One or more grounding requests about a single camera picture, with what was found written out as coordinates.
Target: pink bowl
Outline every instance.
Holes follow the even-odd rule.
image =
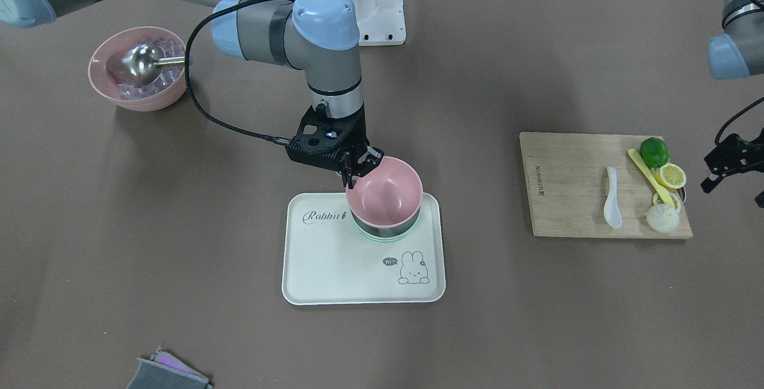
[[[174,39],[178,44],[183,44],[183,40],[172,31],[158,27],[137,27],[124,30],[117,35],[104,41],[96,49],[93,56],[90,57],[88,65],[88,79],[93,89],[103,95],[118,106],[136,112],[151,112],[153,110],[164,109],[170,104],[175,103],[184,92],[186,92],[186,83],[178,79],[166,89],[155,95],[140,99],[122,99],[120,98],[117,84],[111,75],[106,72],[106,60],[115,54],[125,54],[128,50],[135,47],[136,44],[146,38],[164,38],[165,40]]]
[[[398,158],[383,157],[380,166],[346,189],[350,210],[363,223],[389,229],[403,225],[422,205],[422,180]]]

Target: yellow spoon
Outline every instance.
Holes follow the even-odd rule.
[[[639,171],[642,172],[642,174],[647,177],[647,181],[650,182],[652,185],[652,188],[658,193],[658,196],[661,198],[661,201],[665,202],[669,206],[672,206],[676,209],[676,206],[674,205],[674,200],[671,198],[671,194],[669,194],[669,191],[666,190],[665,187],[662,187],[658,184],[657,181],[655,181],[655,177],[652,175],[652,172],[650,172],[650,169],[647,168],[647,164],[645,164],[645,161],[642,160],[641,155],[639,155],[639,152],[636,151],[636,149],[629,149],[628,151],[629,158],[631,158],[632,161],[634,161],[634,164],[636,164],[636,167],[639,168]]]

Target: green lime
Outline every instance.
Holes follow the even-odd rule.
[[[645,161],[647,166],[658,168],[669,162],[669,151],[666,147],[666,142],[657,137],[651,137],[643,141],[642,145],[639,146],[639,154],[642,155],[642,160]]]

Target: white spoon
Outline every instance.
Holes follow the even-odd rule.
[[[608,198],[605,199],[605,221],[613,228],[620,228],[623,219],[618,209],[618,172],[613,166],[608,167]]]

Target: folded cloth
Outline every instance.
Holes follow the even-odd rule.
[[[212,389],[204,377],[161,348],[150,359],[138,358],[138,370],[127,389]]]

